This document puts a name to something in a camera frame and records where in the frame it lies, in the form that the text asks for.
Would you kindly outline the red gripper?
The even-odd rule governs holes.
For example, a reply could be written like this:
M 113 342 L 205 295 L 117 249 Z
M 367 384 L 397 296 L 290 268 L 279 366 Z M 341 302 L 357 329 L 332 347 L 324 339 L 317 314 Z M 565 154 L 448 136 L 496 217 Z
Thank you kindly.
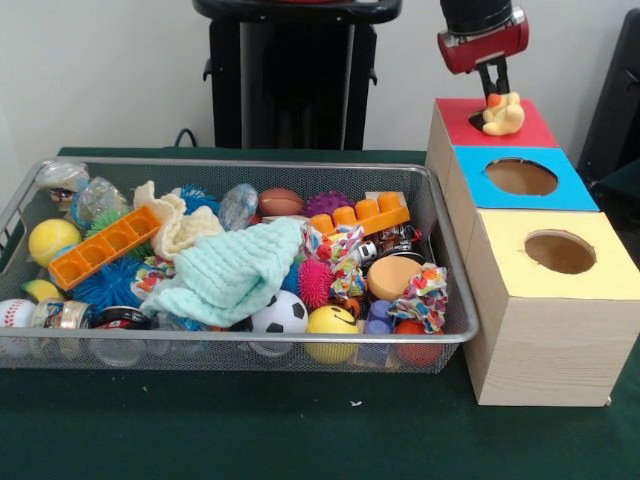
M 480 32 L 438 33 L 437 43 L 445 65 L 453 74 L 470 73 L 477 68 L 484 99 L 492 94 L 508 94 L 507 57 L 523 52 L 529 43 L 529 24 L 520 6 L 510 6 L 498 14 L 498 24 Z M 486 63 L 494 60 L 497 79 L 494 83 Z

